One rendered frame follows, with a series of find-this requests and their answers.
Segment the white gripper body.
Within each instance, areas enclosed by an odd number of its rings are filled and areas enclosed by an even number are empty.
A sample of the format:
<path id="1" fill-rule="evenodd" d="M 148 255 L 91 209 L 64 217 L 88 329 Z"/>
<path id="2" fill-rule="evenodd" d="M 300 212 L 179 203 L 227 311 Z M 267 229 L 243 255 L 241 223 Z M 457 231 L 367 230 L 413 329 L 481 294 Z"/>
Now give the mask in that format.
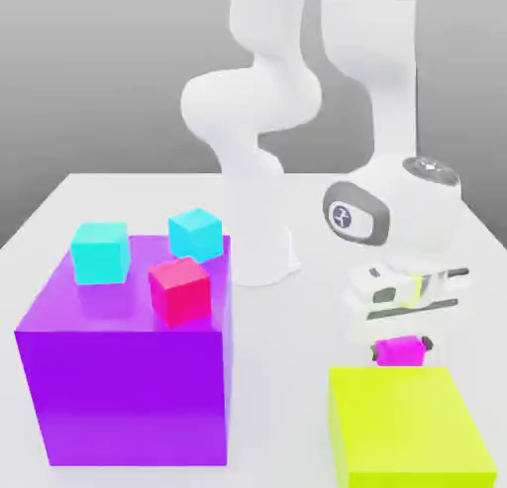
<path id="1" fill-rule="evenodd" d="M 343 296 L 343 319 L 347 338 L 356 343 L 372 344 L 378 340 L 427 336 L 432 341 L 455 331 L 462 323 L 462 293 L 449 291 L 422 309 L 396 308 L 394 305 L 366 305 L 356 293 Z"/>

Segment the small magenta cube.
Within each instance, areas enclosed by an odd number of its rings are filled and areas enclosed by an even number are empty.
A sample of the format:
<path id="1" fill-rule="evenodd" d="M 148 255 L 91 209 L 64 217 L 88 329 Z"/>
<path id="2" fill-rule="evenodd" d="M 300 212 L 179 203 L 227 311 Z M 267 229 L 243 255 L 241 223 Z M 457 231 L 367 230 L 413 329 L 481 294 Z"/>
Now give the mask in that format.
<path id="1" fill-rule="evenodd" d="M 420 338 L 416 336 L 381 340 L 374 344 L 379 366 L 421 366 L 426 354 Z"/>

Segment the small red cube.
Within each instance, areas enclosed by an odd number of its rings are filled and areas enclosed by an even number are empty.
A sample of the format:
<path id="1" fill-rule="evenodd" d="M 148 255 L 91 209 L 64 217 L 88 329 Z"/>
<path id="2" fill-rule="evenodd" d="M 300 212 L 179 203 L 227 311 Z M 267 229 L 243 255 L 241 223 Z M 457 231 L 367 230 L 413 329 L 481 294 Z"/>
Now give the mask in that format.
<path id="1" fill-rule="evenodd" d="M 209 274 L 192 257 L 174 259 L 148 270 L 152 307 L 171 328 L 211 315 Z"/>

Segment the small cyan cube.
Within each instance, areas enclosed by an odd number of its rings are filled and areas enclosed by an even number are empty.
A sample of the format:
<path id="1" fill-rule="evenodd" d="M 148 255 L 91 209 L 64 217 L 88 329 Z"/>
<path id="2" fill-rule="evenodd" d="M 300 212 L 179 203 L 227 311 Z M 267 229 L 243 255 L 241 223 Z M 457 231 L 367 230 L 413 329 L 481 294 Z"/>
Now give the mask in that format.
<path id="1" fill-rule="evenodd" d="M 177 257 L 191 256 L 203 263 L 223 254 L 222 221 L 201 208 L 170 217 L 168 237 Z"/>

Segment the small turquoise cube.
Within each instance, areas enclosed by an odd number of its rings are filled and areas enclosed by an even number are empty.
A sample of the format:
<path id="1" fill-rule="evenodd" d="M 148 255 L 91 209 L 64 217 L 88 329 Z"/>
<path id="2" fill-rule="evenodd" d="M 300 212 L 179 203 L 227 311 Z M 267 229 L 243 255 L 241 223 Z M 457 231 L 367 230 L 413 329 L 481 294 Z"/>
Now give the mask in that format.
<path id="1" fill-rule="evenodd" d="M 127 279 L 131 251 L 125 223 L 84 223 L 71 241 L 78 285 L 121 284 Z"/>

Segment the large yellow box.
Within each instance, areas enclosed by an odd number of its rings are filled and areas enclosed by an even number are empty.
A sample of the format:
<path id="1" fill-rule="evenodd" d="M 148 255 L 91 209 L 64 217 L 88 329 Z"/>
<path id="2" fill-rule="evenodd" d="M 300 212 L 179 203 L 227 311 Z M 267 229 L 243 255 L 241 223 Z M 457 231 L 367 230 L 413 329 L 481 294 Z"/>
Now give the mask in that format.
<path id="1" fill-rule="evenodd" d="M 494 488 L 496 466 L 443 367 L 333 367 L 338 488 Z"/>

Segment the large purple box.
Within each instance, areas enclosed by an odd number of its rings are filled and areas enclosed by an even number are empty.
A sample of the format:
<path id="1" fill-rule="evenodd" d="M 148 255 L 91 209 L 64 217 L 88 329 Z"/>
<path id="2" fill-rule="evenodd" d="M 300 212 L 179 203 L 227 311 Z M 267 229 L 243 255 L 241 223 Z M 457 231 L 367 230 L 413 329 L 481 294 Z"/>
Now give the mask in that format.
<path id="1" fill-rule="evenodd" d="M 179 328 L 152 308 L 165 236 L 131 238 L 120 285 L 79 286 L 65 255 L 15 331 L 51 465 L 223 465 L 233 334 L 230 259 L 204 265 L 210 317 Z"/>

